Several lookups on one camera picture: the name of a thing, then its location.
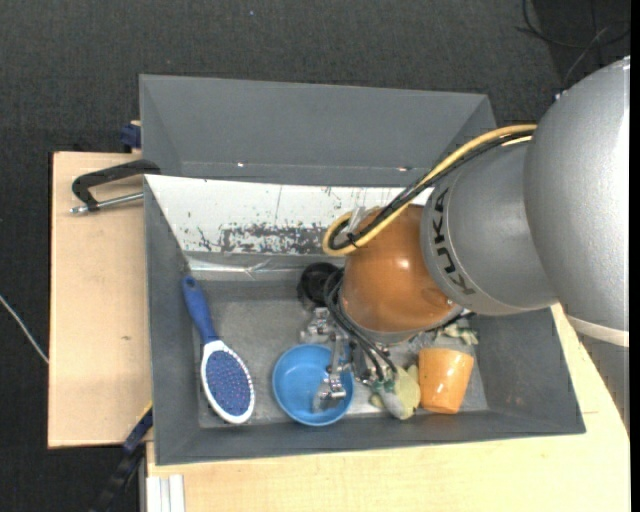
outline white cable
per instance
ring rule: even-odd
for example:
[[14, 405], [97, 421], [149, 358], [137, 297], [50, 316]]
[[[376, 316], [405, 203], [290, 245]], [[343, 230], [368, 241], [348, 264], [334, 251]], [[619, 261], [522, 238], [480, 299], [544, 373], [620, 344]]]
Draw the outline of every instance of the white cable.
[[29, 341], [31, 342], [31, 344], [33, 345], [33, 348], [35, 348], [38, 352], [38, 354], [40, 355], [40, 357], [42, 358], [42, 360], [49, 364], [49, 358], [46, 356], [46, 354], [42, 351], [42, 349], [40, 348], [40, 345], [38, 345], [38, 342], [35, 340], [35, 338], [31, 335], [31, 333], [29, 332], [29, 329], [27, 329], [27, 326], [24, 324], [24, 322], [22, 321], [22, 318], [20, 318], [20, 316], [18, 315], [18, 313], [15, 312], [15, 310], [9, 305], [9, 303], [4, 300], [4, 297], [0, 294], [0, 302], [2, 302], [2, 305], [7, 308], [7, 311], [9, 313], [11, 313], [11, 316], [13, 318], [15, 318], [16, 322], [18, 322], [18, 325], [20, 326], [20, 328], [22, 329], [22, 331], [25, 333], [25, 335], [27, 336], [27, 338], [29, 339]]

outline metal part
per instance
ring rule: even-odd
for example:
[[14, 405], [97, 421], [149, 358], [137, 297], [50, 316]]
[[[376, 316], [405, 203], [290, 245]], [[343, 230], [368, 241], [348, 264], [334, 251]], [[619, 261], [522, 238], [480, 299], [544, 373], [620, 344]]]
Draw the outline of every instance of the metal part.
[[631, 58], [565, 91], [527, 152], [533, 243], [579, 332], [629, 343]]
[[525, 213], [530, 145], [500, 146], [469, 161], [436, 184], [424, 208], [429, 273], [451, 300], [477, 313], [519, 313], [557, 300]]
[[326, 343], [329, 335], [335, 332], [337, 325], [331, 320], [327, 308], [315, 308], [313, 319], [307, 327], [300, 331], [301, 343]]
[[366, 207], [359, 206], [351, 213], [351, 217], [349, 217], [349, 222], [345, 228], [336, 235], [335, 242], [337, 244], [342, 244], [347, 241], [347, 235], [356, 230], [360, 222], [367, 216], [367, 211], [368, 209]]
[[[116, 197], [114, 199], [107, 199], [105, 201], [98, 201], [94, 205], [94, 210], [106, 208], [107, 206], [115, 206], [117, 204], [128, 203], [130, 201], [137, 201], [143, 198], [143, 193], [129, 194], [122, 197]], [[69, 210], [71, 213], [89, 213], [91, 210], [86, 204], [82, 206], [75, 206]]]
[[337, 407], [340, 400], [347, 396], [347, 392], [342, 386], [342, 380], [340, 378], [340, 374], [345, 369], [340, 361], [341, 359], [344, 361], [343, 336], [332, 333], [330, 339], [333, 342], [333, 348], [331, 352], [331, 364], [329, 368], [327, 368], [329, 376], [320, 384], [313, 397], [314, 412]]
[[98, 202], [89, 191], [92, 187], [97, 187], [98, 185], [103, 185], [105, 183], [112, 183], [114, 181], [140, 174], [160, 174], [160, 168], [149, 160], [136, 160], [78, 176], [71, 185], [71, 191], [84, 203], [84, 206], [71, 208], [70, 212], [94, 212], [107, 206], [142, 199], [142, 193], [138, 193]]

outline dark floor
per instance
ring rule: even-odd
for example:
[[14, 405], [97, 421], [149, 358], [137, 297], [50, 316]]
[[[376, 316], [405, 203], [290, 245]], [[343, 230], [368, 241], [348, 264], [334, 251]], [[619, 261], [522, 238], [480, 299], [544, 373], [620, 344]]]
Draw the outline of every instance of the dark floor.
[[[46, 346], [48, 154], [122, 151], [138, 74], [482, 92], [507, 124], [630, 53], [631, 0], [528, 12], [570, 47], [500, 0], [0, 0], [0, 294]], [[47, 368], [2, 308], [0, 349], [0, 509], [87, 510], [118, 449], [47, 451]], [[131, 491], [121, 510], [135, 508]]]

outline metal clamp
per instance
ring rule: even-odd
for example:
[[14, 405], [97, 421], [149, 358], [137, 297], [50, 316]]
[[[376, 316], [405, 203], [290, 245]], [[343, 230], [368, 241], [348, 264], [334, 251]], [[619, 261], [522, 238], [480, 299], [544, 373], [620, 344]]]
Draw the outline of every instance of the metal clamp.
[[116, 165], [115, 167], [109, 167], [108, 169], [102, 169], [100, 171], [78, 176], [71, 185], [71, 190], [76, 197], [84, 203], [84, 205], [76, 206], [71, 208], [69, 211], [71, 213], [95, 212], [107, 206], [142, 199], [142, 192], [140, 192], [99, 202], [95, 197], [93, 197], [91, 192], [89, 192], [89, 189], [92, 187], [129, 178], [138, 174], [160, 174], [160, 168], [149, 160], [136, 160], [134, 162]]

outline wooden table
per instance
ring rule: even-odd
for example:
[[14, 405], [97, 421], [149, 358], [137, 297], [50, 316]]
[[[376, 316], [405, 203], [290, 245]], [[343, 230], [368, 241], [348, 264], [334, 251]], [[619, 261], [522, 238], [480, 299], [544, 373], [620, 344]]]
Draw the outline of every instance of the wooden table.
[[[76, 176], [137, 158], [54, 155], [51, 448], [121, 443], [151, 397], [142, 205], [68, 213], [79, 204]], [[139, 189], [130, 180], [96, 196]], [[147, 472], [184, 475], [189, 512], [630, 510], [629, 437], [591, 358], [553, 313], [586, 434], [179, 466], [156, 466], [149, 441]]]

